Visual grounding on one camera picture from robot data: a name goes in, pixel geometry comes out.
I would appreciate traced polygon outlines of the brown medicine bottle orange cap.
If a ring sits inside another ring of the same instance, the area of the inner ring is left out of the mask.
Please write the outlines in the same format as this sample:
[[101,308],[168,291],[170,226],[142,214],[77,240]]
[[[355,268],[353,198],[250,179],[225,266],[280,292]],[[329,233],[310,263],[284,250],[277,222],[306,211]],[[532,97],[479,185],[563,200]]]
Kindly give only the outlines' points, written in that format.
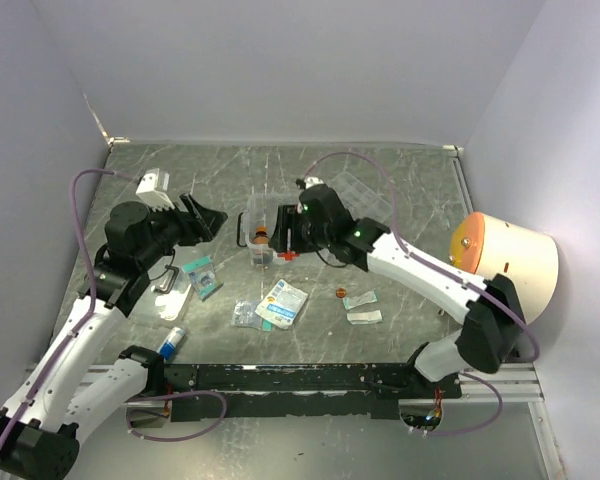
[[267,228],[259,226],[255,230],[255,235],[252,239],[254,245],[254,263],[260,265],[268,265],[272,261],[271,249],[269,247],[269,237]]

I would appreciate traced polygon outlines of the teal bandage roll package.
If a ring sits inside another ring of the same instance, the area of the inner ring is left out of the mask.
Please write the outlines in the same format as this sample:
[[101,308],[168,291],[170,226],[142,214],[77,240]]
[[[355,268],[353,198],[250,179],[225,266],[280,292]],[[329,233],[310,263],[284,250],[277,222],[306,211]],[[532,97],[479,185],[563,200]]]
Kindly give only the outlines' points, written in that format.
[[210,256],[204,256],[182,267],[198,298],[204,302],[217,292],[223,282],[218,279]]

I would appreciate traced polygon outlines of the white blue gauze packet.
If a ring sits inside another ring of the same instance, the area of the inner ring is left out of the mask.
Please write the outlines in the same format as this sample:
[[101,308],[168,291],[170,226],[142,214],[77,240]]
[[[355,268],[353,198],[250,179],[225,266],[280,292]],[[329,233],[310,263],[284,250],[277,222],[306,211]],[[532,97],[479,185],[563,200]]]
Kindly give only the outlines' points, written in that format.
[[280,279],[257,305],[255,313],[275,327],[287,330],[293,325],[307,298],[306,292]]

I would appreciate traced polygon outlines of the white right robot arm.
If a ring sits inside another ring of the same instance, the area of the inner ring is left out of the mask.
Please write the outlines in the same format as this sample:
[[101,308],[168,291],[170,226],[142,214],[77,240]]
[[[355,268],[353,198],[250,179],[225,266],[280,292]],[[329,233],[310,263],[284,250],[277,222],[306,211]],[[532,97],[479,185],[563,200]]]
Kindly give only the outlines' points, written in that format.
[[396,281],[441,307],[458,331],[420,347],[404,374],[406,390],[423,398],[443,378],[473,369],[499,371],[526,325],[514,283],[502,274],[484,279],[408,245],[387,225],[356,218],[335,190],[317,184],[278,207],[269,238],[278,254],[326,250],[344,265]]

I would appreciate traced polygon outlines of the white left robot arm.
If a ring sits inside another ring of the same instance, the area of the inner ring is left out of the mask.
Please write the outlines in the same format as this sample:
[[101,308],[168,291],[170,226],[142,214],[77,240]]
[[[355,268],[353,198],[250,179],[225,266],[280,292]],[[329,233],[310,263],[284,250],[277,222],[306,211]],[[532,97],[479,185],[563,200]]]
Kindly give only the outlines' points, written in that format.
[[164,357],[140,346],[124,349],[111,372],[82,394],[75,391],[148,289],[154,265],[178,246],[212,241],[227,221],[226,213],[189,194],[180,200],[182,209],[127,201],[111,210],[92,276],[39,364],[0,408],[0,470],[22,479],[63,479],[81,444],[114,410],[134,397],[166,393]]

